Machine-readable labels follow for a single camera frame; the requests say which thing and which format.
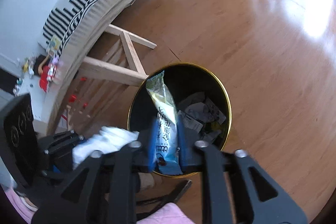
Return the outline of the white tissue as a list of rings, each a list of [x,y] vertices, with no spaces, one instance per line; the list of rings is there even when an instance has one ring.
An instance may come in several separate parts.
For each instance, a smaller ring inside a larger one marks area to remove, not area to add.
[[[72,149],[73,169],[76,169],[94,151],[109,154],[138,139],[139,132],[130,132],[116,127],[103,126],[98,134]]]

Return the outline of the blue cream snack packet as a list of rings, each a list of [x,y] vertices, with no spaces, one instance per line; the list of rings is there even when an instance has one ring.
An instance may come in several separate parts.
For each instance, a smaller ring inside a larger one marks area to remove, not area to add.
[[[154,123],[155,157],[158,170],[167,176],[182,174],[179,165],[178,115],[162,71],[146,81],[146,90],[157,110]]]

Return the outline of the black gold trash bin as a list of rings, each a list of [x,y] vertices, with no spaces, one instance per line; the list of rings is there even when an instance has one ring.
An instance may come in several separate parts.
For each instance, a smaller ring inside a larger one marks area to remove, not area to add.
[[[141,132],[156,121],[157,110],[146,90],[146,81],[162,71],[165,72],[164,82],[175,102],[178,121],[183,121],[185,128],[194,132],[198,140],[205,140],[222,150],[232,124],[228,93],[212,72],[192,63],[167,65],[146,78],[132,99],[127,117],[128,129]],[[163,175],[158,170],[158,164],[154,172],[171,178],[194,175],[194,172],[183,171],[178,176]]]

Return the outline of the red plastic chair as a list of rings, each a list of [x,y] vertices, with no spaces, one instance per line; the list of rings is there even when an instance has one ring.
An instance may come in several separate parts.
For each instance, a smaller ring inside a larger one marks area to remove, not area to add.
[[[50,70],[50,66],[46,65],[43,67],[42,69],[42,74],[39,80],[39,87],[45,92],[47,93],[49,91],[49,84],[50,82],[47,80],[48,76],[49,76],[49,70]]]

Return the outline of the picture book on sofa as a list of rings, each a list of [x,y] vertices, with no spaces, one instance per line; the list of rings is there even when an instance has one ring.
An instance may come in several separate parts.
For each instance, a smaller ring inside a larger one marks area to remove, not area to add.
[[[48,46],[47,52],[50,56],[54,56],[61,45],[61,40],[57,35],[53,35]]]

